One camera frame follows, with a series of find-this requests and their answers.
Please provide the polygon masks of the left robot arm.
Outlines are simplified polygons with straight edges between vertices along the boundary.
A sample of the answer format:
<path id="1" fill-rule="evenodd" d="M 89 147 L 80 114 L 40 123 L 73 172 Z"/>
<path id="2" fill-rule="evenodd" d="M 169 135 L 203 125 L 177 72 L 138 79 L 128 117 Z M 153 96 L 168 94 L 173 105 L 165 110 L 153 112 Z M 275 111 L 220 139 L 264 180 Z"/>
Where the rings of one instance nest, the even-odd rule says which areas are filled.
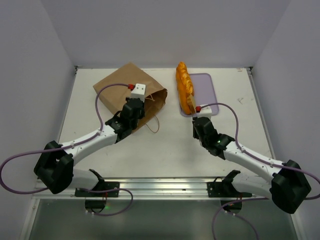
<path id="1" fill-rule="evenodd" d="M 101 195 L 108 190 L 103 177 L 93 169 L 75 169 L 75 165 L 96 151 L 128 137 L 145 116 L 144 106 L 144 101 L 139 98 L 128 97 L 122 110 L 98 130 L 62 144 L 51 141 L 40 155 L 34 173 L 53 194 L 75 188 L 95 197 Z"/>

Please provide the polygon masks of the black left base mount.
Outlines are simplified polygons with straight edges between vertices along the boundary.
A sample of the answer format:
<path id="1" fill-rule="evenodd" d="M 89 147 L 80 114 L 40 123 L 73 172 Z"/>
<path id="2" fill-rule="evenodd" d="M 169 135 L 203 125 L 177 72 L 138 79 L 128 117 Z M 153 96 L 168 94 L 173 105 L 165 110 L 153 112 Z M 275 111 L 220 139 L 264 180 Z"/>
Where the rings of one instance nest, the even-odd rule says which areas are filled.
<path id="1" fill-rule="evenodd" d="M 93 191 L 106 191 L 118 189 L 120 187 L 120 183 L 116 181 L 105 181 L 103 183 L 99 183 Z M 101 213 L 107 207 L 107 199 L 109 198 L 117 198 L 119 196 L 119 191 L 110 191 L 110 192 L 88 192 L 77 188 L 75 190 L 74 196 L 77 198 L 85 198 L 84 207 L 87 211 L 93 213 Z"/>

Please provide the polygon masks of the lilac plastic tray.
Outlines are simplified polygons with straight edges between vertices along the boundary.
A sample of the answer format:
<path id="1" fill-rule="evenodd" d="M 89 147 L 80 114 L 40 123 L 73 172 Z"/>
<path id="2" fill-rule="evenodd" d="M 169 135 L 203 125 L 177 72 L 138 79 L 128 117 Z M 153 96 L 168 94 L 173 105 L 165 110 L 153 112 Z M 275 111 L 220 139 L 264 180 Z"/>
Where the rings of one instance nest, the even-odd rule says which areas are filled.
<path id="1" fill-rule="evenodd" d="M 213 85 L 211 76 L 208 73 L 190 73 L 190 78 L 194 87 L 194 100 L 197 106 L 207 105 L 217 102 L 217 97 Z M 184 117 L 190 117 L 186 115 L 180 106 L 180 114 Z"/>

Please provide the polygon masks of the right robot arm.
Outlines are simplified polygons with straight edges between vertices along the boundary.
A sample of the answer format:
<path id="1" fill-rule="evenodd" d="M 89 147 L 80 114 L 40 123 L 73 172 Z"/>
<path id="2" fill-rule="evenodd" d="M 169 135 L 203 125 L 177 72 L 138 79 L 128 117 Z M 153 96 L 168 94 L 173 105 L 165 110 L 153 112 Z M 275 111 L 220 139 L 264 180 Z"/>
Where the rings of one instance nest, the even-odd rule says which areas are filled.
<path id="1" fill-rule="evenodd" d="M 294 214 L 311 192 L 305 174 L 295 161 L 282 162 L 247 151 L 234 138 L 218 133 L 208 117 L 194 117 L 192 127 L 193 137 L 211 155 L 254 173 L 250 176 L 240 170 L 232 170 L 222 181 L 208 183 L 210 197 L 261 196 L 271 199 L 282 211 Z"/>

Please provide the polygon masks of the orange fake bread loaf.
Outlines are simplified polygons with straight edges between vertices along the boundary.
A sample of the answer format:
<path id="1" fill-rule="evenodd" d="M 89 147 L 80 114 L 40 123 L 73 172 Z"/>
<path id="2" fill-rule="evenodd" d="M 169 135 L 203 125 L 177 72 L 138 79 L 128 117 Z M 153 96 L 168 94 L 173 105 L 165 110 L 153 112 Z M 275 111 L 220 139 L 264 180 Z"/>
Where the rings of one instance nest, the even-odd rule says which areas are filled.
<path id="1" fill-rule="evenodd" d="M 187 65 L 182 61 L 176 67 L 176 80 L 180 80 L 187 94 L 194 96 L 193 82 L 188 73 Z"/>

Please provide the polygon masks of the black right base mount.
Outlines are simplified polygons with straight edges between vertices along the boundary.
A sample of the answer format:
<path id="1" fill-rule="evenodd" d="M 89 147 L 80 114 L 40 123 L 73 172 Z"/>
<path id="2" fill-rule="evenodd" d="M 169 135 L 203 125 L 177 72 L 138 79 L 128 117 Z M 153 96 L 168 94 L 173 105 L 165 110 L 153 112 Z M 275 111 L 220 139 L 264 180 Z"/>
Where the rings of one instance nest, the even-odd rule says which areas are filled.
<path id="1" fill-rule="evenodd" d="M 225 198 L 225 199 L 236 199 L 241 200 L 242 198 L 250 198 L 252 194 L 249 192 L 237 191 L 232 185 L 235 177 L 240 176 L 239 170 L 232 170 L 225 177 L 216 177 L 213 181 L 206 183 L 207 195 L 209 198 Z M 239 213 L 242 209 L 242 203 L 230 203 L 231 200 L 220 200 L 221 206 L 228 203 L 223 209 L 229 213 Z"/>

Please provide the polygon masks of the beige fake bread slice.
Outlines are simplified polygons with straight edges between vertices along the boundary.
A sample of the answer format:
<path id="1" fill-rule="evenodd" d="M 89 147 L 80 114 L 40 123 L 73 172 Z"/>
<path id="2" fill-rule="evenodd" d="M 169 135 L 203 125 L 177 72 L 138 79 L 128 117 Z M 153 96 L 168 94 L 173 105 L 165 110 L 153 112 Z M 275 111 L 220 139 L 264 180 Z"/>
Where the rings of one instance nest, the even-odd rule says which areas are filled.
<path id="1" fill-rule="evenodd" d="M 190 113 L 195 114 L 197 105 L 196 105 L 194 96 L 192 94 L 189 94 L 186 101 L 187 101 L 188 107 L 190 109 Z"/>

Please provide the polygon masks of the aluminium mounting rail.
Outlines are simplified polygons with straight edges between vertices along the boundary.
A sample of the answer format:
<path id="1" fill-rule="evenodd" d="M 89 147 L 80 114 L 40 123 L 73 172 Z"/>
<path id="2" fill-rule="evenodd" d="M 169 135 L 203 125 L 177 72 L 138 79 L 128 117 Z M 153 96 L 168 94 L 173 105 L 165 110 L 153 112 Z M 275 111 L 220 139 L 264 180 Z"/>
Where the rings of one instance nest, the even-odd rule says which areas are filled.
<path id="1" fill-rule="evenodd" d="M 118 188 L 127 189 L 134 200 L 235 200 L 271 199 L 271 186 L 257 176 L 241 175 L 233 180 L 239 195 L 227 196 L 217 193 L 210 183 L 222 181 L 220 177 L 173 177 L 173 178 L 105 178 L 106 182 L 118 183 Z"/>

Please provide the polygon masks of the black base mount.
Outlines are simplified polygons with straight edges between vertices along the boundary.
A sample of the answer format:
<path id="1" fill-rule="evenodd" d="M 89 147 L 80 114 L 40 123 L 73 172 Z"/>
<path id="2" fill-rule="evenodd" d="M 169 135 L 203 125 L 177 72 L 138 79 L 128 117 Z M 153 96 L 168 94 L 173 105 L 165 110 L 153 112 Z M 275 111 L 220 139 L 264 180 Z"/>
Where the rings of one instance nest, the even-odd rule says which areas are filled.
<path id="1" fill-rule="evenodd" d="M 236 199 L 241 200 L 242 198 L 250 198 L 252 194 L 249 192 L 237 191 L 232 185 L 235 177 L 240 176 L 239 170 L 232 170 L 225 177 L 216 177 L 213 181 L 206 183 L 207 195 L 209 198 L 225 198 L 225 199 Z M 242 209 L 242 203 L 230 203 L 231 200 L 220 200 L 221 206 L 228 203 L 223 209 L 229 213 L 239 213 Z"/>
<path id="2" fill-rule="evenodd" d="M 120 183 L 116 181 L 105 181 L 103 183 L 99 183 L 93 191 L 106 191 L 118 189 L 120 187 Z M 119 196 L 119 191 L 110 191 L 110 192 L 88 192 L 77 188 L 75 190 L 74 196 L 77 198 L 85 198 L 84 207 L 87 211 L 93 213 L 101 213 L 107 207 L 107 199 L 109 198 L 117 198 Z"/>

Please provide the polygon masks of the orange fake baguette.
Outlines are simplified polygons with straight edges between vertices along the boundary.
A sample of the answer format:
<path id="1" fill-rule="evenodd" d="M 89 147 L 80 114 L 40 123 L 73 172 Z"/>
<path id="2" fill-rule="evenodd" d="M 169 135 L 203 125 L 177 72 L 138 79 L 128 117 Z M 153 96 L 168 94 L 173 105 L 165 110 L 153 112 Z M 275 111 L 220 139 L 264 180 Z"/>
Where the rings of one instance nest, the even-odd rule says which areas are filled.
<path id="1" fill-rule="evenodd" d="M 187 92 L 187 89 L 180 78 L 176 79 L 176 84 L 177 84 L 179 103 L 182 111 L 186 115 L 194 114 L 195 109 L 191 101 L 191 97 L 190 97 L 191 94 Z"/>

